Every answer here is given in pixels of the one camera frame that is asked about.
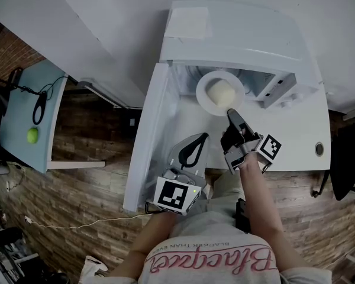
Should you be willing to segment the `black office chair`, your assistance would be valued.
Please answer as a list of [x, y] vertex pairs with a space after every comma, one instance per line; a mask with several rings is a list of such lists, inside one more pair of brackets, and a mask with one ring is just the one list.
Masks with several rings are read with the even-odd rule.
[[312, 197], [322, 194], [328, 179], [338, 201], [355, 192], [355, 123], [339, 128], [332, 138], [330, 168], [324, 172], [320, 189], [311, 191]]

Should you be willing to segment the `person's white printed shirt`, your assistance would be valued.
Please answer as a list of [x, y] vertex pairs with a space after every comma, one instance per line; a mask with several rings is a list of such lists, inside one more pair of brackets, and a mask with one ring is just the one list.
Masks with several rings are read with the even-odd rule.
[[331, 284], [331, 272], [280, 272], [267, 242], [235, 228], [229, 216], [205, 212], [178, 223], [152, 249], [139, 280], [116, 276], [108, 284]]

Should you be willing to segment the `person's right forearm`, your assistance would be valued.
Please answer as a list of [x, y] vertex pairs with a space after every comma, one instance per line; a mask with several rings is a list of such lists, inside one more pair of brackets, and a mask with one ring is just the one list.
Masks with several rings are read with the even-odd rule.
[[257, 155], [246, 155], [240, 167], [251, 232], [264, 239], [272, 248], [280, 272], [310, 267], [285, 238], [282, 221], [266, 180], [260, 170]]

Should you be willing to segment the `white round plate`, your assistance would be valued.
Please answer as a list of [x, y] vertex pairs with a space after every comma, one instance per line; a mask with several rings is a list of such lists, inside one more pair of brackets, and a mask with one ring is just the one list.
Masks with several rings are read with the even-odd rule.
[[[233, 102], [225, 108], [216, 106], [206, 94], [207, 86], [216, 79], [227, 80], [235, 90], [235, 98]], [[220, 116], [220, 117], [226, 116], [227, 111], [231, 108], [232, 109], [239, 108], [242, 105], [245, 97], [246, 97], [246, 91], [240, 79], [237, 78], [234, 74], [222, 70], [212, 71], [205, 74], [199, 80], [196, 87], [196, 98], [200, 106], [203, 107], [203, 109], [209, 112], [210, 114]]]

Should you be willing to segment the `white microwave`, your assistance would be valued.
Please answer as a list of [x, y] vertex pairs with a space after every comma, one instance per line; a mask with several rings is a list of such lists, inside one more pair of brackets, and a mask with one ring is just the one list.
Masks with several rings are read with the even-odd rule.
[[[243, 103], [254, 102], [264, 110], [292, 108], [324, 89], [305, 40], [289, 16], [224, 1], [176, 1], [170, 12], [189, 7], [208, 8], [212, 36], [203, 40], [164, 36], [144, 106], [160, 99], [165, 89], [196, 97], [199, 80], [217, 70], [240, 79], [246, 91]], [[138, 143], [136, 135], [134, 147]], [[136, 211], [151, 198], [151, 187], [167, 163], [152, 160], [145, 166], [142, 157], [133, 148], [123, 202], [127, 211]]]

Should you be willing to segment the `white table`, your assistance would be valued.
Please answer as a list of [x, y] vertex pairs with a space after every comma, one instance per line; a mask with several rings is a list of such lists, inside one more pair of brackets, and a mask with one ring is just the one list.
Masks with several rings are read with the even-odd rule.
[[[259, 134], [271, 135], [282, 145], [271, 171], [325, 170], [330, 167], [330, 121], [324, 89], [288, 109], [264, 110], [254, 102], [242, 104], [238, 113]], [[135, 149], [149, 166], [166, 161], [172, 147], [186, 137], [208, 133], [211, 139], [206, 166], [226, 169], [220, 144], [222, 132], [229, 125], [227, 117], [211, 115], [198, 104], [195, 96], [183, 96], [165, 89], [160, 99], [151, 99], [142, 112]], [[315, 154], [315, 145], [322, 142], [324, 154]]]

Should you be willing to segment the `person's beige trousers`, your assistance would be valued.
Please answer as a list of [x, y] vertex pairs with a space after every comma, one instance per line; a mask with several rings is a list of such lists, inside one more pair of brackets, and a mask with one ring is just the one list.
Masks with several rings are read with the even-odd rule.
[[235, 217], [238, 200], [246, 201], [241, 182], [240, 170], [234, 174], [225, 172], [214, 182], [212, 197], [204, 201], [205, 212], [217, 212], [229, 217]]

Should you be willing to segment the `white paper sheet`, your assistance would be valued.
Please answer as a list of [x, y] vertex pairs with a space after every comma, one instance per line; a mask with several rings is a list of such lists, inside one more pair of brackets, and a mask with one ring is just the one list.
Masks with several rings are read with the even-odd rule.
[[206, 7], [173, 8], [165, 37], [203, 40], [212, 36], [209, 10]]

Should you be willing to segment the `black waist pouch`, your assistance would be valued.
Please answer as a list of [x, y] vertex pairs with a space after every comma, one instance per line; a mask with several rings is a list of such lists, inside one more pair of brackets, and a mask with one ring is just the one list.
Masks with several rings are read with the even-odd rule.
[[251, 233], [250, 221], [246, 216], [246, 202], [239, 198], [235, 210], [235, 227], [246, 234]]

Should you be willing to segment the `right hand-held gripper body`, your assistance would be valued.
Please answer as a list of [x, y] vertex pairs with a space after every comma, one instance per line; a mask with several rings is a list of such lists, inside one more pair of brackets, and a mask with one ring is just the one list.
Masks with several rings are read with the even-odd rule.
[[242, 141], [231, 145], [224, 151], [224, 157], [230, 173], [234, 174], [235, 170], [244, 163], [246, 155], [256, 153], [258, 161], [264, 165], [262, 168], [264, 173], [273, 164], [281, 146], [280, 142], [270, 134], [266, 137], [256, 134], [255, 140], [245, 141], [243, 137]]

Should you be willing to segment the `light blue table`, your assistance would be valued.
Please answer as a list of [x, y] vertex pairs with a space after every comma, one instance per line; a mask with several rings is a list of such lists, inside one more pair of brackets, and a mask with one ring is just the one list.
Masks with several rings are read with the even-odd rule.
[[[58, 77], [67, 76], [64, 71], [48, 60], [38, 62], [26, 68], [19, 81], [20, 86], [27, 86], [34, 91], [53, 83]], [[33, 169], [46, 173], [55, 169], [79, 169], [104, 167], [104, 161], [53, 161], [51, 153], [53, 148], [56, 120], [62, 100], [67, 78], [59, 80], [54, 85], [53, 96], [46, 103], [42, 122], [34, 125], [32, 114], [38, 96], [19, 89], [11, 91], [8, 107], [0, 124], [1, 146]], [[30, 128], [38, 129], [38, 142], [30, 144], [27, 141], [27, 132]]]

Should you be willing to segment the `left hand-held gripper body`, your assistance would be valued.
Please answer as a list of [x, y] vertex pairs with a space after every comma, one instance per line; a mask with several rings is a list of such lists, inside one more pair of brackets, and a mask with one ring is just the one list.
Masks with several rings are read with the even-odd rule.
[[157, 178], [153, 204], [164, 211], [186, 216], [206, 186], [205, 163], [187, 167], [171, 160]]

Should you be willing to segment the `person's left forearm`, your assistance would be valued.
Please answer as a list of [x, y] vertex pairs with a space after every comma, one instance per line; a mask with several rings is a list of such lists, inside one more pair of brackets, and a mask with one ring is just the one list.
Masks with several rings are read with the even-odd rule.
[[172, 212], [154, 214], [134, 240], [124, 261], [109, 276], [138, 280], [147, 256], [152, 249], [169, 238], [177, 217]]

